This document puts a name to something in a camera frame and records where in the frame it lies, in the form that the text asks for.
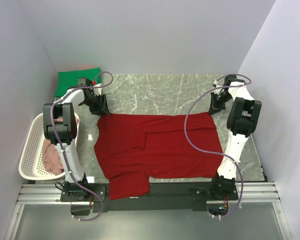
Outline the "red t shirt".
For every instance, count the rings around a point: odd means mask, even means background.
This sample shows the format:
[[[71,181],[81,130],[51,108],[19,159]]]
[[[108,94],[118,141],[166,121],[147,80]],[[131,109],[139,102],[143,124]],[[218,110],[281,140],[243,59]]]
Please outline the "red t shirt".
[[[109,198],[138,197],[149,179],[213,178],[222,147],[213,118],[185,115],[102,116],[94,151],[109,181]]]

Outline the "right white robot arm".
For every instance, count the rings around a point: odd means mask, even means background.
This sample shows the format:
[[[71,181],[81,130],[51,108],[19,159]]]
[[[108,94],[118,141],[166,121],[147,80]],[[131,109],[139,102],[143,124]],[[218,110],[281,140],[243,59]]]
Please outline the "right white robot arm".
[[[216,80],[213,84],[216,89],[210,97],[210,116],[225,110],[226,103],[233,100],[226,122],[228,141],[225,153],[209,187],[211,197],[216,200],[237,193],[235,182],[240,157],[250,135],[257,128],[262,107],[262,102],[254,99],[248,92],[247,85],[251,80],[245,82],[237,77],[237,74],[224,76],[222,86]]]

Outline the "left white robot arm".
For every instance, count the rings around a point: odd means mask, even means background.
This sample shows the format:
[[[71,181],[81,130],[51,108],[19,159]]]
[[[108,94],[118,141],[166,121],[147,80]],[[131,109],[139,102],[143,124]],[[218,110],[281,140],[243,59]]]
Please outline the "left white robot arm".
[[[78,84],[70,87],[65,95],[43,106],[43,133],[53,144],[61,159],[65,183],[61,190],[62,202],[104,201],[105,190],[89,184],[80,164],[76,147],[78,121],[75,108],[88,106],[96,116],[108,115],[107,97],[102,93],[104,85],[87,78],[79,78]]]

